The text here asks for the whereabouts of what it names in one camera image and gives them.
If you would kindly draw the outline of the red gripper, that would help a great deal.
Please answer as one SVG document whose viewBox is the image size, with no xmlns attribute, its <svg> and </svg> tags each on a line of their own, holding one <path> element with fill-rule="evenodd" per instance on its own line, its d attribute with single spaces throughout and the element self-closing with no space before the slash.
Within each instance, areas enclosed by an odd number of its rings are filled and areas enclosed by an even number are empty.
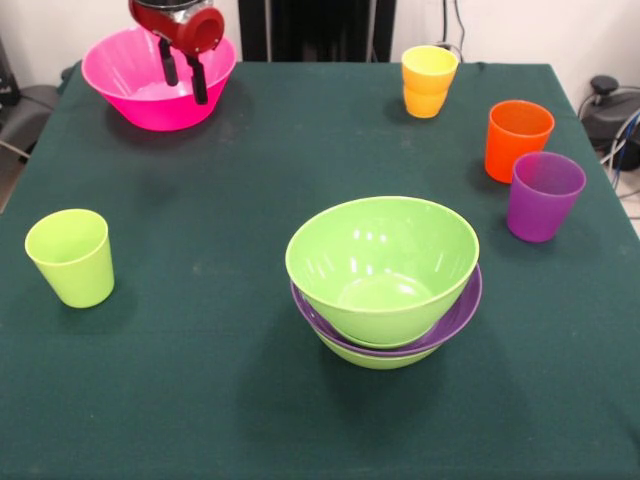
<svg viewBox="0 0 640 480">
<path fill-rule="evenodd" d="M 161 64 L 169 86 L 178 84 L 171 49 L 180 51 L 192 69 L 192 91 L 199 105 L 208 103 L 203 64 L 198 55 L 215 49 L 224 34 L 225 22 L 213 1 L 131 0 L 133 19 L 158 38 Z"/>
</svg>

